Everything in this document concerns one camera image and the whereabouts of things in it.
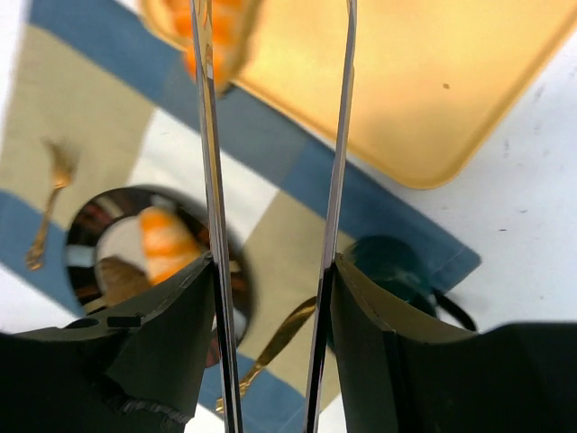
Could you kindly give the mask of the small striped croissant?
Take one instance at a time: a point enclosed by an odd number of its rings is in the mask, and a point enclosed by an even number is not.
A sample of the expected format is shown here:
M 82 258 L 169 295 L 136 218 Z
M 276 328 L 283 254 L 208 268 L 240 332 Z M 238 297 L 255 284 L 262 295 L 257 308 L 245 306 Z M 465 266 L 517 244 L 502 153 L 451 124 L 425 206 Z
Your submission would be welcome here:
M 148 280 L 158 285 L 204 253 L 179 217 L 163 207 L 147 207 L 138 215 Z

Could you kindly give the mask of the metal bread tongs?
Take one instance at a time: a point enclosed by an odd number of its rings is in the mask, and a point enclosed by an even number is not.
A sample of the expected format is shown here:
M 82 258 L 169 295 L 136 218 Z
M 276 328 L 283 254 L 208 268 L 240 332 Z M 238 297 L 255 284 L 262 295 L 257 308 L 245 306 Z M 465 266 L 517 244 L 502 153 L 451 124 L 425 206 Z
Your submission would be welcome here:
M 224 424 L 228 432 L 241 432 L 243 431 L 240 397 L 241 386 L 238 382 L 236 346 L 234 342 L 232 286 L 215 109 L 212 35 L 213 10 L 212 4 L 209 1 L 193 1 L 190 4 L 190 8 L 191 30 L 196 58 L 196 82 L 199 94 L 198 112 L 201 126 L 206 202 L 209 215 L 210 250 L 214 259 L 214 270 L 218 275 L 215 301 L 218 344 L 221 356 Z M 325 219 L 324 249 L 316 295 L 315 325 L 307 375 L 307 401 L 303 423 L 303 429 L 306 432 L 315 432 L 318 429 L 319 402 L 325 365 L 325 346 L 330 325 L 329 313 L 334 280 L 334 259 L 336 255 L 343 178 L 346 165 L 346 146 L 348 143 L 353 96 L 353 60 L 357 27 L 356 2 L 348 2 L 347 12 L 346 49 L 344 54 L 335 155 Z

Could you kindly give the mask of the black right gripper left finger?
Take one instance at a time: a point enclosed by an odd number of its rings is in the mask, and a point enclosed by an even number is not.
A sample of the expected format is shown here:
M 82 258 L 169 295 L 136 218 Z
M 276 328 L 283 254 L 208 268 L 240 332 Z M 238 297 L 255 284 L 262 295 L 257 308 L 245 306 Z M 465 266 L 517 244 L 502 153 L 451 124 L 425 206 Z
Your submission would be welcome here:
M 194 417 L 215 314 L 204 254 L 72 322 L 1 337 L 4 432 L 180 432 Z

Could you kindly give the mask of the gold knife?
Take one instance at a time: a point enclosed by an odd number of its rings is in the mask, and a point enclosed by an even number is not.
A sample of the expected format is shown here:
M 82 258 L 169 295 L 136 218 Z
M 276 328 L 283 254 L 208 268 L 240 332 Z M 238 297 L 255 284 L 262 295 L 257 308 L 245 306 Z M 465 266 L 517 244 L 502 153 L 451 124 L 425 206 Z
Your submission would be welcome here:
M 244 397 L 255 378 L 285 349 L 315 312 L 316 296 L 313 296 L 302 302 L 285 318 L 256 358 L 251 369 L 239 381 L 241 398 Z

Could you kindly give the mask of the large striped croissant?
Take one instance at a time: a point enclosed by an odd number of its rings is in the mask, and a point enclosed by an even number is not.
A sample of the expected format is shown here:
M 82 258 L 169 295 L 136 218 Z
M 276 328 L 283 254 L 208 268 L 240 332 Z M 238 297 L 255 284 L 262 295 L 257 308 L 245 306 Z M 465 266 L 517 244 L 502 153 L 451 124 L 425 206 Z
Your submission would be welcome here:
M 189 1 L 164 1 L 171 24 L 178 36 L 192 39 L 192 17 Z M 240 49 L 240 25 L 246 12 L 246 1 L 212 2 L 213 70 L 215 91 L 222 93 L 233 72 L 231 62 Z

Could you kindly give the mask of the gold fork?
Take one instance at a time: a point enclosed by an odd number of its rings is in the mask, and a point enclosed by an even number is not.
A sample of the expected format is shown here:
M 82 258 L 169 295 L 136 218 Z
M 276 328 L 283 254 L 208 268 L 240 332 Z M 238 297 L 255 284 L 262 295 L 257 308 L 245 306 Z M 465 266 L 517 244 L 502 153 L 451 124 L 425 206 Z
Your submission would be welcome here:
M 76 175 L 79 153 L 69 143 L 59 143 L 50 139 L 43 141 L 51 160 L 51 187 L 46 205 L 42 211 L 41 224 L 34 241 L 25 255 L 25 264 L 30 271 L 43 266 L 43 256 L 50 228 L 50 219 L 59 193 L 69 187 Z

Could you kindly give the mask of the chocolate croissant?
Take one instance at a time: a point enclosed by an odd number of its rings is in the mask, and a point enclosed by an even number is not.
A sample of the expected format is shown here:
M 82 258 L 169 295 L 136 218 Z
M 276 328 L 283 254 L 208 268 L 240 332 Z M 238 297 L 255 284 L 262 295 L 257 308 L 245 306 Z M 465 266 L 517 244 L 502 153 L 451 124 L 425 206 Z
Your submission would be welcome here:
M 97 269 L 104 283 L 104 303 L 107 307 L 118 305 L 151 288 L 146 274 L 135 265 L 118 256 L 99 261 Z

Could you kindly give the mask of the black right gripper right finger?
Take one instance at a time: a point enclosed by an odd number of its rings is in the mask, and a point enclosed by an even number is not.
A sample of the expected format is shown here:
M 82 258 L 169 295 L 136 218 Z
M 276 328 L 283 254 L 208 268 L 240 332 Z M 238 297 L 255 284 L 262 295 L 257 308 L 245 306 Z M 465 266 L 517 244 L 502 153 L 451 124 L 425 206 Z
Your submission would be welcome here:
M 573 432 L 576 326 L 475 333 L 334 263 L 334 351 L 350 432 Z

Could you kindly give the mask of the yellow tray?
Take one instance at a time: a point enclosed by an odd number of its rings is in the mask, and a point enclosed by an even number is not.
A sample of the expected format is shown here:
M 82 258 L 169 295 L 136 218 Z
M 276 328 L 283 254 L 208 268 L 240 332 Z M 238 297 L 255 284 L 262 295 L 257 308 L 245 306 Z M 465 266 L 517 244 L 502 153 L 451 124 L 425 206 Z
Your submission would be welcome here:
M 246 1 L 235 84 L 336 137 L 344 1 Z M 361 1 L 348 147 L 414 189 L 451 180 L 576 29 L 573 1 Z

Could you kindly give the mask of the blue beige checked placemat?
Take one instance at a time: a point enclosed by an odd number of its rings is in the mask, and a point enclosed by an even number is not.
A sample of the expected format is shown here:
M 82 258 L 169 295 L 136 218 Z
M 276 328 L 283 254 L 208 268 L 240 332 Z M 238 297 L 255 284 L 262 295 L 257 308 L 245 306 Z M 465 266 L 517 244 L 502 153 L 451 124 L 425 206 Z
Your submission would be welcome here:
M 237 362 L 247 372 L 282 320 L 316 293 L 332 152 L 235 88 L 217 104 L 226 219 L 249 264 L 253 308 Z M 73 145 L 43 256 L 25 255 L 51 187 L 45 139 Z M 82 309 L 64 245 L 96 194 L 159 185 L 204 204 L 197 89 L 179 54 L 114 1 L 1 4 L 1 328 L 63 326 Z

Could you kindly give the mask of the black rimmed beige plate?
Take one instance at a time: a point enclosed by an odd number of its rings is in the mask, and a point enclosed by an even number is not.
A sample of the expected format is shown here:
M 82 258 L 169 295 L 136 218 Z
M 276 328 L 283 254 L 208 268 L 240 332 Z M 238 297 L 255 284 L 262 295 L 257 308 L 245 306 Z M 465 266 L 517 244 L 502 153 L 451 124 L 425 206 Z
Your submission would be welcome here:
M 97 269 L 109 256 L 140 268 L 147 276 L 138 215 L 147 207 L 163 207 L 181 219 L 204 253 L 209 249 L 206 206 L 167 187 L 137 185 L 101 192 L 72 218 L 65 242 L 69 281 L 81 308 L 88 315 L 107 307 L 104 283 Z

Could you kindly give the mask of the dark green mug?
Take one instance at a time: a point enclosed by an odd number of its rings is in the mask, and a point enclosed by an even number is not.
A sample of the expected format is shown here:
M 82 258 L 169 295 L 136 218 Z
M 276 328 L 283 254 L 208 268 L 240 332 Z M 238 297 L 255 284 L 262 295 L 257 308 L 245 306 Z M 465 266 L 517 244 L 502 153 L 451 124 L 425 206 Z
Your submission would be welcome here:
M 415 251 L 398 239 L 383 235 L 363 237 L 343 256 L 380 288 L 436 318 L 442 309 L 464 329 L 475 332 L 472 318 L 439 289 L 433 287 L 426 267 Z

